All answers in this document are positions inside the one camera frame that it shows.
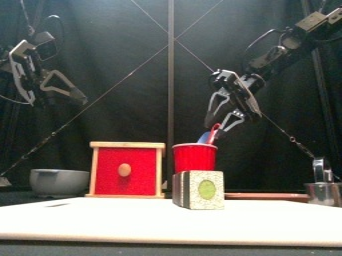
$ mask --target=block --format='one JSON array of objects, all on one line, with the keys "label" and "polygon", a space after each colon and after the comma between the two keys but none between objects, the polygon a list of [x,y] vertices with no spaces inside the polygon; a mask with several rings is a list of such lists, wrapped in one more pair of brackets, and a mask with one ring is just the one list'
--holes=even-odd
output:
[{"label": "block", "polygon": [[173,174],[172,202],[188,209],[224,209],[223,172],[193,170]]},{"label": "block", "polygon": [[89,197],[163,198],[163,143],[90,142]]}]

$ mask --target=red cup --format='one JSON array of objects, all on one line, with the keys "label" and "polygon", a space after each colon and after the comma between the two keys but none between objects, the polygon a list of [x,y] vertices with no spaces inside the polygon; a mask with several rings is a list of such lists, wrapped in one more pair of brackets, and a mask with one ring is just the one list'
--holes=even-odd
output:
[{"label": "red cup", "polygon": [[217,147],[211,144],[184,143],[173,147],[175,173],[215,169]]}]

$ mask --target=bowl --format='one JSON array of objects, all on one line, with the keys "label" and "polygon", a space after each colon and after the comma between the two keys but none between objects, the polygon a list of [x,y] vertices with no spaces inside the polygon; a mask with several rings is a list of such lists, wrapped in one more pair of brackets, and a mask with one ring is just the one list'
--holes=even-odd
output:
[{"label": "bowl", "polygon": [[80,196],[89,183],[89,172],[60,169],[32,169],[29,185],[38,197]]}]

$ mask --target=white table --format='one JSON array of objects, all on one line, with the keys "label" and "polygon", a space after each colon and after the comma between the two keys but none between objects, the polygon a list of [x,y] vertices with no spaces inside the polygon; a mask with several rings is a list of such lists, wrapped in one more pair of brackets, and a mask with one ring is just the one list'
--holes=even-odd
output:
[{"label": "white table", "polygon": [[5,206],[0,241],[342,249],[342,208],[224,204],[224,210],[188,210],[169,199],[72,198]]}]

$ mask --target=black curtain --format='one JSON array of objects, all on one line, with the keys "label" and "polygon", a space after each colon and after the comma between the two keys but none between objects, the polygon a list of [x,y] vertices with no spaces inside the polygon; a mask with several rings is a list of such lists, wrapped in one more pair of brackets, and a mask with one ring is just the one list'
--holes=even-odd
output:
[{"label": "black curtain", "polygon": [[[24,1],[30,22],[52,14],[62,21],[62,27],[50,20],[41,28],[54,36],[60,47],[57,56],[44,65],[65,74],[89,102],[85,106],[32,108],[1,100],[1,171],[68,124],[8,172],[13,185],[28,184],[32,168],[89,171],[90,141],[167,142],[167,126],[172,125],[175,144],[196,142],[207,130],[203,121],[212,93],[208,76],[216,69],[243,75],[244,49],[268,30],[293,26],[304,17],[303,2],[173,1],[175,122],[168,124],[168,1]],[[320,1],[307,2],[312,11],[319,9]],[[338,7],[336,2],[330,1],[324,12]],[[26,38],[18,1],[1,2],[0,26],[1,46]],[[276,35],[267,37],[247,58],[264,54],[276,43]],[[339,46],[334,42],[319,48],[338,138]],[[1,79],[1,95],[20,99],[12,82]],[[327,139],[312,56],[304,56],[273,76],[255,97],[261,112],[315,156],[330,159],[340,175],[340,162]],[[312,159],[265,118],[233,128],[216,146],[216,169],[224,172],[227,190],[295,191],[303,189],[304,182],[312,182]]]}]

